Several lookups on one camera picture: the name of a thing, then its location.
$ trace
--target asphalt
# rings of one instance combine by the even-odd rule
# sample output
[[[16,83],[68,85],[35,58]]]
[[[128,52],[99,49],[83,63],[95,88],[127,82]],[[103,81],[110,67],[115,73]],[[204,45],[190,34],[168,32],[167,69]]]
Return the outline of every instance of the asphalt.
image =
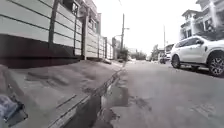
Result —
[[[223,92],[224,78],[205,69],[129,62],[101,98],[94,128],[223,128]]]

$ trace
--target car window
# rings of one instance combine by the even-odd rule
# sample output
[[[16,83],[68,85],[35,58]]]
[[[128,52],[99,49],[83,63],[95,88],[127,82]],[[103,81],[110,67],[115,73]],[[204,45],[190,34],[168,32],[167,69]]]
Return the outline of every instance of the car window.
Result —
[[[183,47],[186,42],[187,41],[181,41],[180,43],[176,44],[175,48]]]
[[[189,40],[187,40],[187,43],[185,43],[183,47],[195,45],[197,40],[199,40],[199,39],[198,38],[189,39]]]

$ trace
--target car wheel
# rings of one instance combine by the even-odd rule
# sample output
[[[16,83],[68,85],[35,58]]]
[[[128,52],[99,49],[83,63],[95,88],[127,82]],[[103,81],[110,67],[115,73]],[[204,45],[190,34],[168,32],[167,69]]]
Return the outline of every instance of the car wheel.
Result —
[[[180,59],[177,55],[172,58],[171,64],[174,68],[180,68]]]
[[[198,68],[199,68],[199,66],[191,66],[191,69],[192,69],[193,71],[198,70]]]
[[[211,57],[208,63],[209,72],[215,77],[221,77],[224,75],[224,56],[214,55]]]

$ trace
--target sidewalk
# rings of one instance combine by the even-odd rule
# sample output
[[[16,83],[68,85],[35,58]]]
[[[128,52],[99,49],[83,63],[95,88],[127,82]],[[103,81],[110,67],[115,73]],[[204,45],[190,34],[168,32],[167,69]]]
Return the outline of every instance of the sidewalk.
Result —
[[[121,67],[81,61],[70,65],[33,69],[0,68],[0,83],[4,85],[0,91],[7,91],[6,86],[11,85],[28,114],[25,121],[13,128],[64,126],[78,112],[80,106],[91,100],[96,90]]]

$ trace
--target car door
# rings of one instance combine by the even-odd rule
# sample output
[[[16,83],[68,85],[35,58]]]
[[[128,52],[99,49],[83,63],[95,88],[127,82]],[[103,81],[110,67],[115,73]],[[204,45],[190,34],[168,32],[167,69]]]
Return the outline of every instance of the car door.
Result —
[[[190,61],[190,48],[191,48],[191,42],[192,38],[185,40],[183,45],[180,48],[180,60],[182,62],[189,62]]]
[[[188,53],[189,62],[202,63],[202,56],[205,52],[205,46],[203,44],[197,44],[197,41],[203,42],[200,38],[191,39],[190,50]]]

